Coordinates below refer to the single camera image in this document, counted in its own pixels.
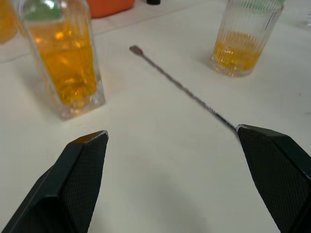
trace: white tabletop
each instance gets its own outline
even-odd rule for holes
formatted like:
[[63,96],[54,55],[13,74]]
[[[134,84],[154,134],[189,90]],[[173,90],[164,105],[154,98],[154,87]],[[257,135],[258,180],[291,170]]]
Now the white tabletop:
[[68,142],[108,130],[90,233],[278,233],[234,134],[128,50],[139,45],[234,124],[288,134],[311,154],[311,30],[287,9],[254,72],[230,78],[208,66],[224,8],[138,1],[95,20],[107,103],[69,121],[39,97],[30,55],[0,64],[0,230]]

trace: orange juice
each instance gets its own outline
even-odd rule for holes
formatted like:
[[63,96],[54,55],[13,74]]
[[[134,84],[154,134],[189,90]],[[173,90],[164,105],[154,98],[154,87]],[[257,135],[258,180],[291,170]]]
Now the orange juice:
[[216,41],[213,61],[231,71],[252,70],[261,54],[256,39],[245,33],[226,32]]
[[97,85],[87,24],[78,28],[56,21],[29,28],[61,102],[77,109],[88,105]]
[[0,44],[16,34],[16,15],[9,0],[0,0]]

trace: black object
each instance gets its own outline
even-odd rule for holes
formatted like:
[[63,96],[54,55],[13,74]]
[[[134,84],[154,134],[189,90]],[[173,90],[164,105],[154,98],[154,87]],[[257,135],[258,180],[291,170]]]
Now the black object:
[[86,233],[99,194],[108,134],[69,143],[34,184],[2,233]]
[[147,3],[149,5],[159,5],[161,3],[161,0],[147,0]]
[[311,158],[287,135],[241,125],[252,178],[282,233],[311,233]]

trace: textured gripper pad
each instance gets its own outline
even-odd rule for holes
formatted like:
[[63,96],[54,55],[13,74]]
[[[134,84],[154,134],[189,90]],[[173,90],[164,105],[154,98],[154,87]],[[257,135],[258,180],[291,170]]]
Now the textured gripper pad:
[[99,194],[105,135],[87,142],[62,191],[61,201],[77,233],[87,233]]
[[310,181],[274,143],[273,137],[243,127],[238,135],[256,188],[280,231],[311,233],[307,230],[311,219],[307,226],[297,230],[299,220],[309,208]]

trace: orange container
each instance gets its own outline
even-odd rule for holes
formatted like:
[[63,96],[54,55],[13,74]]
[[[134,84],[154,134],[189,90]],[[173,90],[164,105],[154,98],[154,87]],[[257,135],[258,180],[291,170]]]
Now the orange container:
[[92,18],[101,18],[132,8],[135,0],[87,0],[87,2]]

